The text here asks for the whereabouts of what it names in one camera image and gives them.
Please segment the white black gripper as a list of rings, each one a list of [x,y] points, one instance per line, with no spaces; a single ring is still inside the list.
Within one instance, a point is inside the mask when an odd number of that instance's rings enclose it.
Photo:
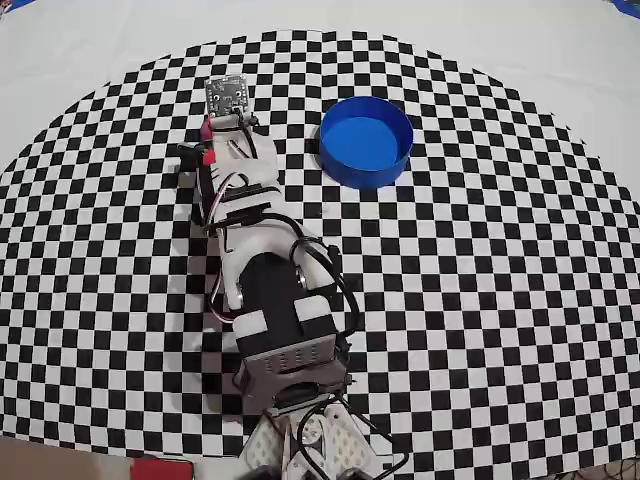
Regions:
[[[251,134],[251,144],[242,130],[213,131],[208,124],[200,128],[200,144],[177,145],[179,172],[197,171],[201,200],[213,200],[225,178],[233,174],[229,188],[261,185],[279,188],[279,169],[275,144],[268,136]]]

